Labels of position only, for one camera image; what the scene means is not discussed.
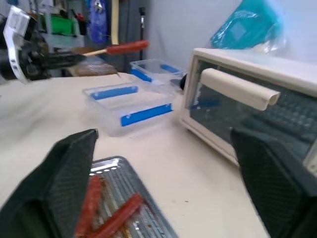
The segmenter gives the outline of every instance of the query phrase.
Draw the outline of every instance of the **toaster oven door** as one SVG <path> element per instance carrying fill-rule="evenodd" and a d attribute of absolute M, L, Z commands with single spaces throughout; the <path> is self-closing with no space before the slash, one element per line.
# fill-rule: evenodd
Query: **toaster oven door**
<path fill-rule="evenodd" d="M 203 62 L 196 74 L 189 117 L 231 145 L 232 128 L 278 139 L 303 161 L 317 138 L 317 100 L 222 66 Z"/>

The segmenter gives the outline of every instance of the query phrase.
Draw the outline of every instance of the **metal tray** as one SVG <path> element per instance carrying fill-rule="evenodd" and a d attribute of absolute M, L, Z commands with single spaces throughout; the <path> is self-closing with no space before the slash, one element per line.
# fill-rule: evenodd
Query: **metal tray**
<path fill-rule="evenodd" d="M 134 193 L 139 193 L 145 203 L 114 238 L 178 237 L 125 158 L 115 156 L 93 162 L 90 175 L 98 175 L 105 180 L 103 202 L 93 222 L 94 229 L 101 226 Z"/>

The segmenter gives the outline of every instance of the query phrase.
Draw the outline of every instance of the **teal plastic bag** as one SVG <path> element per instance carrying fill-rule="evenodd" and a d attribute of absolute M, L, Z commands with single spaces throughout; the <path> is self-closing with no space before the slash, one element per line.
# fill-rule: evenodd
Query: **teal plastic bag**
<path fill-rule="evenodd" d="M 246 49 L 282 33 L 281 19 L 265 0 L 244 0 L 211 38 L 217 49 Z"/>

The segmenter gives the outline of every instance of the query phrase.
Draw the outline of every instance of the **clear plastic box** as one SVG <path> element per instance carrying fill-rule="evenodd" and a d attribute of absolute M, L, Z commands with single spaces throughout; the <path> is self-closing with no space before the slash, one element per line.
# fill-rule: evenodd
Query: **clear plastic box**
<path fill-rule="evenodd" d="M 161 121 L 172 111 L 174 96 L 136 82 L 83 90 L 110 136 L 121 136 Z"/>
<path fill-rule="evenodd" d="M 163 86 L 166 89 L 180 89 L 180 80 L 186 70 L 164 62 L 160 59 L 147 59 L 131 62 L 131 74 L 153 86 Z"/>

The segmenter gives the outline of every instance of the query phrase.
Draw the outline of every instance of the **sausage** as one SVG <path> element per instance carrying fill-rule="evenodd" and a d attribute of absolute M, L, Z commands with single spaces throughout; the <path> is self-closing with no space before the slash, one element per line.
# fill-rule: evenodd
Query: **sausage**
<path fill-rule="evenodd" d="M 101 194 L 102 180 L 94 175 L 90 179 L 80 219 L 75 230 L 77 237 L 84 237 L 91 232 L 91 225 L 98 210 Z"/>
<path fill-rule="evenodd" d="M 99 229 L 89 238 L 109 238 L 114 235 L 124 223 L 138 210 L 143 203 L 143 197 L 134 194 L 120 207 Z"/>
<path fill-rule="evenodd" d="M 106 48 L 107 54 L 116 55 L 116 54 L 124 54 L 127 52 L 137 52 L 140 51 L 150 45 L 149 41 L 136 41 L 133 43 L 122 44 L 117 46 L 110 46 Z"/>

